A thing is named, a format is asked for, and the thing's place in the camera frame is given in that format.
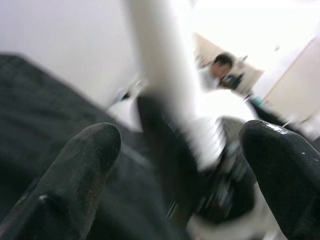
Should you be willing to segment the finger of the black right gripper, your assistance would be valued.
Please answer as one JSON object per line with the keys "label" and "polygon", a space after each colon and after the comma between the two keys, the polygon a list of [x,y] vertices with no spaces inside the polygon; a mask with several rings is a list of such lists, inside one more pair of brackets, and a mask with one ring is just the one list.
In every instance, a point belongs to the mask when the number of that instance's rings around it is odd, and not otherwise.
{"label": "finger of the black right gripper", "polygon": [[139,95],[137,107],[143,133],[170,199],[193,208],[199,200],[200,178],[183,134],[157,97]]}

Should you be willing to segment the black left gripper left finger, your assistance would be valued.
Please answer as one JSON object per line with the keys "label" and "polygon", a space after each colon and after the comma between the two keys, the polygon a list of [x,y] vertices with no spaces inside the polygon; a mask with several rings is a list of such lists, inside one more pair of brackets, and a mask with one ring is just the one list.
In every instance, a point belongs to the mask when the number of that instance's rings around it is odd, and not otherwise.
{"label": "black left gripper left finger", "polygon": [[85,240],[120,148],[111,123],[72,137],[0,223],[0,240]]}

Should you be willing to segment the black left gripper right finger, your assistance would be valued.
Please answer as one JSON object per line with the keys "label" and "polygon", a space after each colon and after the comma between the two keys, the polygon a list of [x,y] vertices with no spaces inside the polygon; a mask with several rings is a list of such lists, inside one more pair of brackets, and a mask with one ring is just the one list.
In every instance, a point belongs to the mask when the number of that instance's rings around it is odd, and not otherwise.
{"label": "black left gripper right finger", "polygon": [[320,152],[296,132],[246,122],[240,143],[287,240],[320,240]]}

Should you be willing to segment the white plastic table leg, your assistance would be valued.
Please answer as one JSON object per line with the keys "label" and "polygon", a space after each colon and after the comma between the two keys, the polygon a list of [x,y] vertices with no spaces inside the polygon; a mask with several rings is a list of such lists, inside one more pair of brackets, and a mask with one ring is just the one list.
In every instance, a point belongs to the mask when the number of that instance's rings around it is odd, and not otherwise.
{"label": "white plastic table leg", "polygon": [[201,89],[194,57],[190,0],[124,0],[149,87],[182,131],[202,172],[226,145],[220,117]]}

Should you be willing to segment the white floor fan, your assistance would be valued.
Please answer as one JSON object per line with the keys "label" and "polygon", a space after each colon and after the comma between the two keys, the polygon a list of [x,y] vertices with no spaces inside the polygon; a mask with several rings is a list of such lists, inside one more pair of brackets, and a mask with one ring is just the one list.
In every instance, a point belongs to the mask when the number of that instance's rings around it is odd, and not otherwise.
{"label": "white floor fan", "polygon": [[[136,94],[120,100],[110,106],[106,112],[130,131],[142,133],[138,97],[139,95]],[[243,122],[259,118],[250,103],[231,90],[214,90],[205,93],[204,99],[207,105],[206,109],[211,113],[216,113],[219,117],[230,117]]]}

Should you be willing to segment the black cloth table cover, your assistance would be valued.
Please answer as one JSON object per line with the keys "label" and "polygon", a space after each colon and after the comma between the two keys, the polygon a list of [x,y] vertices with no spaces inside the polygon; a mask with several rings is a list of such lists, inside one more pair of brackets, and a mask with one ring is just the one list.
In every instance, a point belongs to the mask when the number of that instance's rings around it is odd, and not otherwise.
{"label": "black cloth table cover", "polygon": [[0,223],[66,143],[110,123],[121,147],[85,240],[192,240],[172,202],[144,131],[135,133],[21,56],[0,53]]}

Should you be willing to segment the man in grey shirt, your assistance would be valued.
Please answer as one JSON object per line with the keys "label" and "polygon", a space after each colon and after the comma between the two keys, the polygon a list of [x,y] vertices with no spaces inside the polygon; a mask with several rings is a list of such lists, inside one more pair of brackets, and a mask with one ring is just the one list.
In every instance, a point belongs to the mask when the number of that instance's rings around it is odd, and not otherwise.
{"label": "man in grey shirt", "polygon": [[244,80],[245,73],[231,73],[234,67],[234,57],[223,52],[213,61],[197,70],[200,88],[203,92],[212,92],[219,89],[236,90]]}

